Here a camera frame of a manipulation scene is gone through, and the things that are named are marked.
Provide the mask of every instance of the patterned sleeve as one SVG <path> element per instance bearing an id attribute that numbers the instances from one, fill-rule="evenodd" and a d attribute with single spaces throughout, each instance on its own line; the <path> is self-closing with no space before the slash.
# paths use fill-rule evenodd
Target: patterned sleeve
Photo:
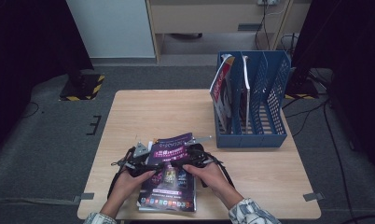
<path id="1" fill-rule="evenodd" d="M 263 210 L 252 199 L 243 199 L 229 210 L 233 224 L 281 224 L 272 214 Z"/>
<path id="2" fill-rule="evenodd" d="M 101 213 L 90 213 L 84 224 L 117 224 L 116 221 L 109 216 Z"/>

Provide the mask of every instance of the book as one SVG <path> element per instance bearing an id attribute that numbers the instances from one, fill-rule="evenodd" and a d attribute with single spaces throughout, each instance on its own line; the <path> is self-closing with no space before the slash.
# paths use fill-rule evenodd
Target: book
<path id="1" fill-rule="evenodd" d="M 193 138 L 185 133 L 153 142 L 146 164 L 164 162 L 162 171 L 142 184 L 137 200 L 143 212 L 195 212 L 196 180 L 183 168 L 172 167 L 170 161 L 188 158 L 185 143 Z"/>
<path id="2" fill-rule="evenodd" d="M 221 56 L 221 59 L 223 61 L 216 71 L 210 88 L 210 95 L 222 128 L 225 130 L 225 133 L 231 133 L 232 90 L 230 71 L 235 57 L 231 54 L 224 54 Z"/>
<path id="3" fill-rule="evenodd" d="M 248 56 L 243 56 L 243 86 L 241 90 L 241 101 L 240 101 L 240 118 L 245 128 L 245 133 L 249 132 L 249 101 L 251 88 L 249 86 L 248 70 L 246 64 L 248 62 Z"/>

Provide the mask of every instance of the person's left hand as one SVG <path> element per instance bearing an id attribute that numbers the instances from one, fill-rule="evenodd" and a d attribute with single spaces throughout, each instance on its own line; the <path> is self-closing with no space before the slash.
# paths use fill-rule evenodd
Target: person's left hand
<path id="1" fill-rule="evenodd" d="M 108 201 L 104 204 L 100 213 L 115 219 L 124 201 L 126 201 L 144 181 L 148 180 L 155 173 L 155 171 L 148 171 L 137 177 L 132 177 L 126 170 L 126 167 L 123 167 L 122 173 L 118 177 L 109 195 Z"/>

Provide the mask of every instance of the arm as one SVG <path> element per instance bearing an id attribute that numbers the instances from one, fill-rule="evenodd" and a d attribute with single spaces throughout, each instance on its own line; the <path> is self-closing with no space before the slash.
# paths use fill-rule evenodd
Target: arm
<path id="1" fill-rule="evenodd" d="M 233 223 L 280 223 L 277 218 L 262 210 L 253 200 L 245 199 L 223 176 L 219 167 L 212 163 L 204 168 L 184 165 L 184 169 L 199 177 L 214 195 L 228 208 Z"/>
<path id="2" fill-rule="evenodd" d="M 132 177 L 129 172 L 122 172 L 100 213 L 91 213 L 86 218 L 85 224 L 116 223 L 116 215 L 124 201 L 155 173 L 155 171 L 148 171 L 137 177 Z"/>

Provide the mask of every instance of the hand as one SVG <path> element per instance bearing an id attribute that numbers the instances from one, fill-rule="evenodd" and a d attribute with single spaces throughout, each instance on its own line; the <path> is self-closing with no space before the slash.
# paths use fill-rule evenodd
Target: hand
<path id="1" fill-rule="evenodd" d="M 204 181 L 229 210 L 243 199 L 243 196 L 229 184 L 220 168 L 214 162 L 207 164 L 203 168 L 197 168 L 192 165 L 184 165 L 183 168 Z"/>
<path id="2" fill-rule="evenodd" d="M 148 180 L 155 171 L 145 172 L 137 177 L 132 177 L 126 168 L 123 168 L 122 173 L 118 177 L 115 186 L 109 195 L 108 201 L 104 204 L 100 213 L 116 218 L 119 208 L 124 201 L 132 195 L 132 193 L 146 180 Z"/>

